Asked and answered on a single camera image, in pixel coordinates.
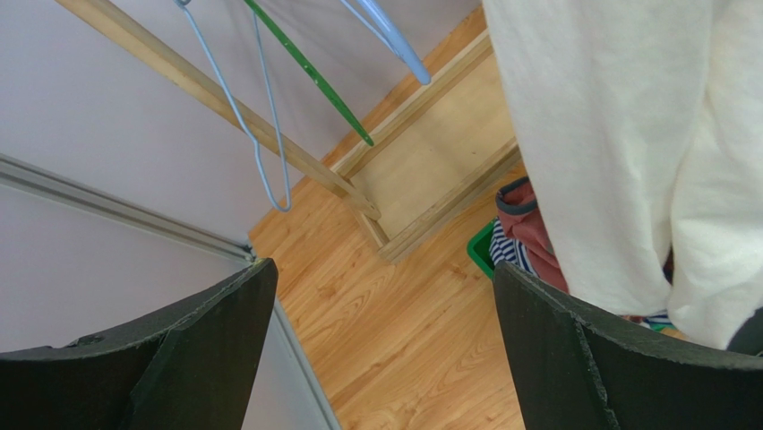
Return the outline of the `light blue plastic hanger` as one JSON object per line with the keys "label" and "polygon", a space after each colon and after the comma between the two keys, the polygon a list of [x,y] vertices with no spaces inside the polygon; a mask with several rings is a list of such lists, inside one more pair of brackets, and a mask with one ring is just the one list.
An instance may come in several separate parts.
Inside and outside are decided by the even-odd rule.
{"label": "light blue plastic hanger", "polygon": [[432,76],[397,25],[373,0],[347,1],[341,3],[392,52],[422,85],[428,85]]}

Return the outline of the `maroon tank top dark trim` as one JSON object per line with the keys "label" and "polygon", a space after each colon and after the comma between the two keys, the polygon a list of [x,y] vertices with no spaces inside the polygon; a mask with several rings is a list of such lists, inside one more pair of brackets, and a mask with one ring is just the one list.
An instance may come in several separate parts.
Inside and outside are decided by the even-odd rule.
{"label": "maroon tank top dark trim", "polygon": [[519,267],[569,293],[529,178],[525,176],[501,187],[495,204],[503,235],[516,249]]}

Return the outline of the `blue white striped tank top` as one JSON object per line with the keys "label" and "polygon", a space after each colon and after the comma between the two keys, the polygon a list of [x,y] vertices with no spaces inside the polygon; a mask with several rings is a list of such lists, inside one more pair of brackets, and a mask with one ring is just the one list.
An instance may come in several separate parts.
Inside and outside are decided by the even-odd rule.
{"label": "blue white striped tank top", "polygon": [[488,252],[494,266],[500,262],[508,262],[532,275],[537,274],[529,260],[526,247],[518,239],[505,235],[498,218],[493,220]]}

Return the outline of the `green plastic hanger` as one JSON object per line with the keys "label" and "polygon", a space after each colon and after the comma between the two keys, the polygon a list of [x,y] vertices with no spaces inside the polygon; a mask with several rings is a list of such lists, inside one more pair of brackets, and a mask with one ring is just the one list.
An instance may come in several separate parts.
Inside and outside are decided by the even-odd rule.
{"label": "green plastic hanger", "polygon": [[252,10],[254,16],[261,20],[265,27],[272,33],[279,44],[292,56],[301,69],[310,77],[311,81],[321,91],[323,96],[341,114],[347,123],[355,130],[361,140],[369,147],[374,146],[371,135],[366,131],[361,122],[356,118],[345,101],[339,96],[329,82],[320,74],[313,63],[296,46],[295,42],[275,23],[269,15],[253,0],[244,0]]}

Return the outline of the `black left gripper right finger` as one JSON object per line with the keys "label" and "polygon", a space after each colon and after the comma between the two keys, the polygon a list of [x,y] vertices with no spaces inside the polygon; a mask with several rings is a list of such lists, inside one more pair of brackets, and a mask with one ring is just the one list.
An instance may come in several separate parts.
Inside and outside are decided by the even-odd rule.
{"label": "black left gripper right finger", "polygon": [[760,357],[651,331],[508,263],[493,292],[526,428],[761,428]]}

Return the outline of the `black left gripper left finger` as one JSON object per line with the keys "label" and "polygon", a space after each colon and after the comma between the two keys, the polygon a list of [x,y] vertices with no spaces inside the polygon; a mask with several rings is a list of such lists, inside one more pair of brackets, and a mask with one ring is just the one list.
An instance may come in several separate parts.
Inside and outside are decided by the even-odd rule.
{"label": "black left gripper left finger", "polygon": [[275,305],[270,258],[61,347],[1,356],[4,429],[239,429]]}

